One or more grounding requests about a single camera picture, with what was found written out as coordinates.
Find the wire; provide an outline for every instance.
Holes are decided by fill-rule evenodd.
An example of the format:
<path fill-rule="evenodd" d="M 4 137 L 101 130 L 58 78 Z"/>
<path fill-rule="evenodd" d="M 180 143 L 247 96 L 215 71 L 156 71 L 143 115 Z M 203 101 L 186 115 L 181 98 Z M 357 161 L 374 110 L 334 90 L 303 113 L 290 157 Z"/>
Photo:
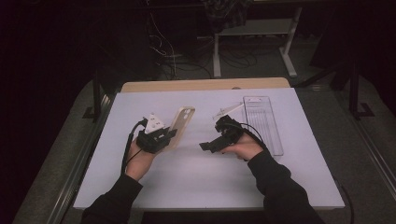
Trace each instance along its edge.
<path fill-rule="evenodd" d="M 245 55 L 246 56 L 248 56 L 248 55 L 253 55 L 253 52 L 254 51 L 256 51 L 256 50 L 258 50 L 259 48 L 260 48 L 260 46 L 262 45 L 262 43 L 264 43 L 264 37 L 262 37 L 261 38 L 261 41 L 260 41 L 260 43 L 259 44 L 257 44 L 257 45 L 254 45 L 253 46 L 253 49 L 252 50 L 250 50 L 250 51 L 248 51 L 248 52 L 243 52 L 242 50 L 242 52 L 243 53 L 245 53 Z M 245 49 L 248 45 L 245 45 L 242 41 L 241 41 L 241 38 L 239 38 L 239 46 L 242 48 L 242 49 Z"/>
<path fill-rule="evenodd" d="M 243 55 L 238 55 L 238 54 L 233 53 L 233 51 L 230 50 L 229 48 L 226 48 L 226 49 L 227 49 L 228 53 L 229 53 L 231 56 L 233 56 L 235 59 L 238 59 L 238 60 L 243 59 L 243 60 L 245 60 L 245 61 L 247 62 L 247 66 L 252 66 L 252 65 L 256 65 L 256 64 L 257 64 L 257 57 L 256 57 L 256 55 L 254 55 L 254 54 L 252 53 L 254 50 L 252 50 L 252 51 L 249 52 L 249 53 L 245 53 L 245 52 L 241 51 L 241 53 L 243 53 Z M 251 63 L 251 62 L 248 60 L 248 57 L 253 58 L 253 63 Z"/>
<path fill-rule="evenodd" d="M 335 178 L 334 175 L 332 176 L 332 179 L 334 179 L 336 185 L 337 185 L 337 186 L 345 193 L 345 195 L 346 195 L 346 199 L 347 199 L 347 202 L 348 202 L 348 204 L 349 204 L 349 210 L 350 210 L 350 220 L 349 220 L 349 224 L 354 224 L 354 223 L 355 223 L 355 209 L 353 208 L 353 203 L 352 203 L 352 200 L 351 200 L 351 198 L 350 198 L 350 196 L 349 196 L 349 194 L 348 194 L 348 192 L 347 192 L 347 189 L 346 189 L 343 185 L 340 184 L 340 182 L 338 181 L 337 178 Z"/>
<path fill-rule="evenodd" d="M 152 24 L 154 25 L 154 27 L 155 27 L 155 29 L 157 30 L 158 34 L 160 34 L 160 36 L 166 41 L 166 43 L 168 43 L 169 47 L 170 47 L 171 50 L 172 50 L 173 61 L 174 61 L 174 76 L 177 77 L 177 79 L 180 79 L 180 78 L 177 76 L 177 73 L 176 73 L 176 59 L 175 59 L 175 51 L 174 51 L 174 48 L 173 48 L 172 44 L 168 41 L 168 39 L 166 39 L 165 36 L 163 36 L 163 34 L 162 34 L 162 33 L 160 32 L 160 30 L 158 29 L 157 24 L 155 23 L 154 17 L 152 16 L 152 13 L 150 13 L 149 15 L 150 15 L 150 17 L 151 17 Z"/>
<path fill-rule="evenodd" d="M 157 37 L 160 40 L 160 47 L 163 46 L 163 41 L 157 35 L 150 35 L 149 37 Z"/>
<path fill-rule="evenodd" d="M 128 163 L 137 155 L 139 154 L 139 152 L 141 152 L 142 149 L 140 148 L 140 150 L 138 150 L 131 158 L 129 158 L 129 160 L 125 163 L 125 168 L 128 166 Z"/>
<path fill-rule="evenodd" d="M 249 62 L 246 58 L 243 58 L 243 60 L 245 60 L 246 63 L 240 63 L 240 62 L 238 62 L 238 61 L 236 61 L 236 60 L 233 60 L 233 59 L 231 59 L 231 58 L 225 56 L 224 54 L 220 54 L 220 53 L 219 53 L 219 56 L 221 57 L 221 59 L 222 59 L 225 63 L 227 63 L 228 65 L 230 65 L 231 67 L 234 67 L 234 68 L 249 68 L 249 67 L 252 65 L 252 64 L 250 64 L 250 62 Z"/>
<path fill-rule="evenodd" d="M 129 150 L 130 150 L 130 148 L 131 148 L 132 141 L 134 140 L 134 131 L 136 131 L 136 128 L 137 128 L 139 125 L 144 126 L 146 122 L 147 122 L 146 119 L 142 119 L 142 120 L 140 120 L 139 122 L 137 122 L 136 125 L 132 128 L 131 132 L 130 132 L 129 135 L 128 135 L 128 140 L 127 140 L 127 142 L 126 142 L 124 155 L 123 155 L 123 157 L 122 157 L 122 165 L 121 165 L 121 173 L 122 173 L 122 174 L 125 173 L 126 165 L 128 164 L 128 162 L 129 162 L 133 157 L 135 157 L 135 156 L 137 155 L 137 153 L 139 153 L 140 150 L 141 150 L 141 149 L 140 149 L 138 152 L 136 152 L 136 153 L 132 156 L 132 158 L 130 158 L 130 159 L 127 160 L 127 158 L 128 158 L 128 153 L 129 153 Z"/>
<path fill-rule="evenodd" d="M 256 132 L 256 134 L 260 137 L 260 140 L 262 141 L 262 136 L 260 135 L 260 133 L 253 126 L 251 126 L 250 124 L 246 124 L 246 123 L 240 123 L 240 124 L 246 125 L 249 128 L 253 129 L 254 132 Z M 233 126 L 233 127 L 237 128 L 237 129 L 244 130 L 243 128 L 239 127 L 238 125 L 232 124 L 232 123 L 224 123 L 223 125 Z"/>
<path fill-rule="evenodd" d="M 177 55 L 178 56 L 177 63 L 200 64 L 202 62 L 203 65 L 201 65 L 201 66 L 207 67 L 207 65 L 211 62 L 212 55 L 213 55 L 213 50 L 209 50 L 208 52 L 203 53 L 199 59 L 197 59 L 193 56 L 186 55 L 186 54 L 180 54 L 180 55 Z"/>
<path fill-rule="evenodd" d="M 164 63 L 163 65 L 169 67 L 169 69 L 171 70 L 171 72 L 170 72 L 170 74 L 169 74 L 169 73 L 167 73 L 167 72 L 163 69 L 163 66 L 161 67 L 163 73 L 164 73 L 165 76 L 166 76 L 166 79 L 168 79 L 168 80 L 173 80 L 173 79 L 174 79 L 174 76 L 172 76 L 172 75 L 174 74 L 174 67 L 173 67 L 171 64 L 169 64 L 169 63 Z"/>
<path fill-rule="evenodd" d="M 165 52 L 164 50 L 156 49 L 156 48 L 154 48 L 154 47 L 152 47 L 152 46 L 150 46 L 150 48 L 151 48 L 151 49 L 154 49 L 155 51 L 157 51 L 157 53 L 161 54 L 162 56 L 165 56 L 165 55 L 166 55 L 166 52 Z"/>
<path fill-rule="evenodd" d="M 198 71 L 198 70 L 205 70 L 207 72 L 207 74 L 209 75 L 209 79 L 212 79 L 212 74 L 209 72 L 209 70 L 207 70 L 205 67 L 206 65 L 200 65 L 200 64 L 194 64 L 194 63 L 179 63 L 179 64 L 186 64 L 186 65 L 190 65 L 190 66 L 197 66 L 198 68 L 193 68 L 193 69 L 186 69 L 186 68 L 181 68 L 181 67 L 177 67 L 177 69 L 180 69 L 182 71 Z"/>

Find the forearm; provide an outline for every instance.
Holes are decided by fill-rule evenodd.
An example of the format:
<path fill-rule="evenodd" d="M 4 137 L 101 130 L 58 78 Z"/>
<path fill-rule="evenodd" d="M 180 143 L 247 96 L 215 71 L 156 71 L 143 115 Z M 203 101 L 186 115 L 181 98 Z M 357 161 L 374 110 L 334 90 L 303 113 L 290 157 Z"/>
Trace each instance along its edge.
<path fill-rule="evenodd" d="M 248 163 L 265 196 L 264 210 L 272 223 L 324 223 L 312 206 L 303 187 L 290 178 L 290 171 L 278 164 L 268 151 Z"/>
<path fill-rule="evenodd" d="M 132 203 L 142 186 L 128 175 L 121 175 L 113 188 L 85 209 L 81 223 L 123 223 L 129 219 Z"/>

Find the transparent plastic container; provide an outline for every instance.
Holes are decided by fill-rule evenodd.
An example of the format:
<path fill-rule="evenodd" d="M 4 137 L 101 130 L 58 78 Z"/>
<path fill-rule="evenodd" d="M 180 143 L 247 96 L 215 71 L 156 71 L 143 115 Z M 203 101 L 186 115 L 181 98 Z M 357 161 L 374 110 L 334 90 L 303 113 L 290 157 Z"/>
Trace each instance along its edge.
<path fill-rule="evenodd" d="M 277 131 L 270 98 L 268 96 L 244 96 L 244 109 L 242 111 L 244 122 L 257 130 L 271 155 L 273 157 L 283 156 L 283 147 Z M 258 136 L 252 128 L 247 127 L 247 129 Z"/>

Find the person's right hand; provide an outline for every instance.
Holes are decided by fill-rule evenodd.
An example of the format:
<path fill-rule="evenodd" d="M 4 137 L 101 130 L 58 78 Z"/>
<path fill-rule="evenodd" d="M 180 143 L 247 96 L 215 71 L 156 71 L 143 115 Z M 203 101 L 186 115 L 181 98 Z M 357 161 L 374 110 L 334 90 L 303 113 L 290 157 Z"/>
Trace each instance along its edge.
<path fill-rule="evenodd" d="M 244 133 L 237 143 L 222 149 L 220 152 L 233 152 L 238 159 L 250 161 L 262 151 L 262 147 L 260 147 L 260 145 L 248 134 Z"/>

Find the person's left hand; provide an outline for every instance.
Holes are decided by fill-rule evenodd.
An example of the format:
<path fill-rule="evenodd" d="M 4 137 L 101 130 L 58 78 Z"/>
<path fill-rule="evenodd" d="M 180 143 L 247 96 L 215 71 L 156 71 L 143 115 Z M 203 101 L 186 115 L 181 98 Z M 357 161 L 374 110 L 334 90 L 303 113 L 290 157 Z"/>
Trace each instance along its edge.
<path fill-rule="evenodd" d="M 138 181 L 143 177 L 143 175 L 148 172 L 152 161 L 154 160 L 155 156 L 158 155 L 160 152 L 156 154 L 151 154 L 149 152 L 141 150 L 140 147 L 136 144 L 135 139 L 131 143 L 131 147 L 129 148 L 128 160 L 133 155 L 135 156 L 128 162 L 125 169 L 125 174 Z"/>

